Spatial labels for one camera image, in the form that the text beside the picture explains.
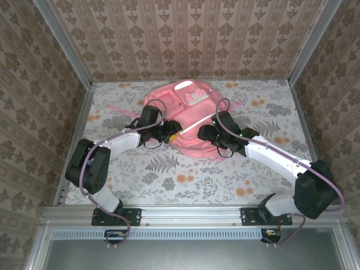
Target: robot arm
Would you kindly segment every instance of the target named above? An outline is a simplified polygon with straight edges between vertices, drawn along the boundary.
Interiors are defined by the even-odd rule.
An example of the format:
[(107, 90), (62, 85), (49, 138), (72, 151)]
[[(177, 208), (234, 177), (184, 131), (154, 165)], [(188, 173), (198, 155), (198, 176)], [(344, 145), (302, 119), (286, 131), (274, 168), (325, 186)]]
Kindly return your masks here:
[[(83, 188), (91, 194), (98, 205), (101, 205), (108, 212), (116, 213), (121, 211), (123, 207), (122, 201), (105, 184), (109, 161), (124, 151), (138, 147), (140, 138), (141, 135), (136, 131), (127, 130), (127, 133), (125, 133), (125, 130), (123, 130), (118, 137), (99, 145), (95, 149), (91, 160), (87, 163)], [(66, 179), (77, 187), (79, 187), (80, 170), (85, 156), (94, 145), (94, 142), (87, 139), (80, 140), (66, 169)]]
[[(109, 161), (124, 151), (144, 145), (150, 138), (168, 142), (172, 135), (181, 130), (176, 121), (164, 121), (161, 125), (156, 125), (159, 114), (158, 108), (145, 106), (140, 118), (135, 119), (118, 135), (105, 140), (91, 154), (82, 179), (83, 189), (108, 212), (118, 215), (123, 213), (123, 202), (106, 185)], [(95, 143), (88, 139), (80, 140), (66, 168), (65, 178), (77, 187), (80, 186), (80, 171), (85, 158)]]
[[(311, 167), (335, 184), (330, 168), (324, 161), (317, 160), (312, 163), (309, 160), (300, 159), (271, 144), (250, 128), (240, 130), (227, 111), (219, 112), (219, 119), (229, 131), (251, 140), (246, 141), (230, 135), (218, 123), (216, 116), (212, 117), (214, 125), (202, 126), (197, 136), (222, 149), (230, 149), (232, 152), (238, 152), (267, 165), (292, 184), (290, 191), (271, 194), (259, 204), (259, 218), (263, 223), (268, 223), (271, 219), (277, 220), (275, 217), (283, 214), (295, 212), (301, 212), (308, 218), (316, 219), (337, 198), (332, 187), (298, 165), (301, 162)], [(294, 160), (298, 160), (298, 163), (292, 162), (272, 149), (291, 156)]]

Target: pink plastic object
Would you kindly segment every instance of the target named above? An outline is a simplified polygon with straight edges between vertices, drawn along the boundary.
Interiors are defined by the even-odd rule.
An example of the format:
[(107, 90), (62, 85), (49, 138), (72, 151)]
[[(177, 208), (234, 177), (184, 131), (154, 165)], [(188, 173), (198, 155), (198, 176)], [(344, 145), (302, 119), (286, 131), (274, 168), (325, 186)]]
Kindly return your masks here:
[[(211, 117), (222, 98), (216, 90), (207, 83), (186, 79), (154, 90), (146, 96), (145, 104), (154, 98), (165, 102), (166, 118), (179, 122), (183, 129), (171, 142), (176, 149), (192, 158), (218, 156), (215, 146), (197, 137), (201, 126), (212, 124)], [(160, 102), (154, 101), (151, 105), (164, 109)]]

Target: metal bracket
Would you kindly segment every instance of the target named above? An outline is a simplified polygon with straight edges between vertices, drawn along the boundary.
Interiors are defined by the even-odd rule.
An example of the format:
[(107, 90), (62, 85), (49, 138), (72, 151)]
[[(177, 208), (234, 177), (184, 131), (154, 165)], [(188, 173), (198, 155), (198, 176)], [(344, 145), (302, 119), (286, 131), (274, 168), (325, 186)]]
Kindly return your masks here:
[[(127, 219), (131, 226), (140, 226), (141, 209), (124, 208), (123, 217)], [(95, 209), (91, 220), (92, 226), (126, 226), (126, 223), (117, 217), (105, 214), (100, 209)]]
[(109, 237), (107, 238), (108, 243), (116, 245), (119, 242), (121, 242), (122, 239), (124, 239), (126, 232), (127, 232), (126, 229), (107, 229), (103, 233), (104, 241), (106, 242), (106, 237), (109, 234)]
[(284, 214), (274, 219), (271, 219), (268, 223), (263, 222), (259, 216), (259, 209), (257, 207), (246, 207), (240, 209), (241, 223), (243, 226), (277, 226), (279, 221), (281, 225), (293, 225), (293, 220), (290, 214)]
[(276, 243), (278, 243), (280, 241), (281, 231), (279, 229), (270, 229), (270, 230), (262, 229), (261, 230), (261, 236), (262, 236), (262, 239), (260, 241), (262, 243), (274, 243), (274, 244), (276, 244)]

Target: black mounting bracket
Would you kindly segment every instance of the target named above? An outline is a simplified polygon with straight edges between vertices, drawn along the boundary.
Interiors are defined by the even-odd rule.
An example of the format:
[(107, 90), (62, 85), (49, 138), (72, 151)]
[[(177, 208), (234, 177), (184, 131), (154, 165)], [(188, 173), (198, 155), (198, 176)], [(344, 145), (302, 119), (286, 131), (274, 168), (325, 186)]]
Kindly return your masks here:
[(243, 226), (278, 226), (281, 222), (281, 226), (293, 225), (291, 215), (284, 214), (279, 217), (273, 217), (264, 221), (260, 214), (258, 207), (244, 207), (240, 209), (241, 224)]
[(105, 230), (103, 237), (106, 238), (108, 235), (108, 243), (116, 245), (124, 238), (126, 231), (126, 229), (107, 229)]
[(278, 229), (262, 229), (261, 236), (263, 237), (260, 239), (262, 243), (278, 243), (281, 238), (281, 230)]
[[(85, 157), (94, 144), (94, 142), (89, 141), (88, 139), (81, 139), (66, 168), (65, 178), (76, 187), (79, 187), (80, 171), (84, 164)], [(98, 147), (92, 153), (88, 164), (86, 164), (83, 187), (90, 194), (99, 192), (106, 183), (110, 152), (110, 149), (107, 147)]]
[[(130, 226), (140, 226), (141, 208), (122, 208), (122, 217), (127, 219)], [(96, 208), (92, 215), (92, 226), (126, 226), (126, 223), (117, 217), (108, 215)]]

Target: table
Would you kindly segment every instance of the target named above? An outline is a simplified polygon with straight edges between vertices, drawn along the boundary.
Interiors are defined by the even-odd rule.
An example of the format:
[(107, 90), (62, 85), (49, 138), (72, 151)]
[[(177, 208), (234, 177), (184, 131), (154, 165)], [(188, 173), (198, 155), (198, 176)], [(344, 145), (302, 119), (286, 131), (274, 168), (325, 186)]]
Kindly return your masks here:
[[(257, 130), (282, 149), (310, 160), (302, 126), (286, 80), (206, 80), (238, 106), (231, 112), (240, 128)], [(139, 116), (144, 99), (169, 81), (98, 83), (84, 137), (107, 138)], [(240, 154), (193, 159), (171, 145), (139, 147), (110, 161), (107, 184), (125, 205), (258, 204), (291, 184), (266, 165)], [(70, 185), (66, 204), (88, 204)]]

